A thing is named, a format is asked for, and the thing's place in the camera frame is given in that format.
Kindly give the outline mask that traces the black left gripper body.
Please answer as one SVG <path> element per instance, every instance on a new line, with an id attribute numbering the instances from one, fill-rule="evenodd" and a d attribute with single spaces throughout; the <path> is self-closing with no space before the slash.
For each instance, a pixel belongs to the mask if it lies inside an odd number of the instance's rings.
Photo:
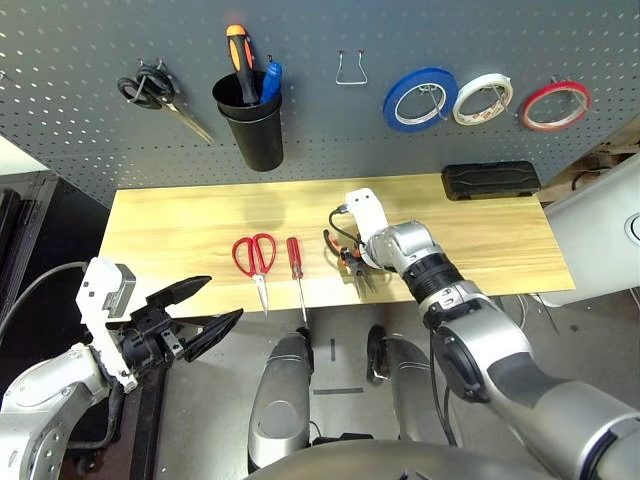
<path id="1" fill-rule="evenodd" d="M 153 302 L 130 314 L 130 327 L 120 342 L 130 370 L 153 370 L 183 359 L 185 348 L 177 337 L 167 306 Z"/>

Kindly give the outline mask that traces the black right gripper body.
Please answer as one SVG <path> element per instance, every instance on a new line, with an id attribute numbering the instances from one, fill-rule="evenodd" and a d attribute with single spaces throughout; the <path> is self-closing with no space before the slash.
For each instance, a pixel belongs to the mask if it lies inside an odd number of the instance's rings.
<path id="1" fill-rule="evenodd" d="M 367 274 L 367 264 L 361 258 L 361 255 L 358 249 L 353 250 L 347 247 L 341 247 L 339 255 L 342 263 L 352 275 Z"/>

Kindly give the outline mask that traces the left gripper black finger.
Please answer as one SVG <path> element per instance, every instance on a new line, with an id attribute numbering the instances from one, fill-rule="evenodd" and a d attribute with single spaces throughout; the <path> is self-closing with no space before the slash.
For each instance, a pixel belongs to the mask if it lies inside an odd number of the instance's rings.
<path id="1" fill-rule="evenodd" d="M 243 314 L 244 310 L 238 309 L 217 316 L 186 317 L 185 325 L 198 327 L 201 331 L 184 344 L 183 359 L 193 362 L 213 348 L 231 332 Z"/>
<path id="2" fill-rule="evenodd" d="M 175 282 L 146 298 L 148 305 L 171 306 L 196 294 L 201 288 L 212 280 L 209 275 L 192 276 Z"/>

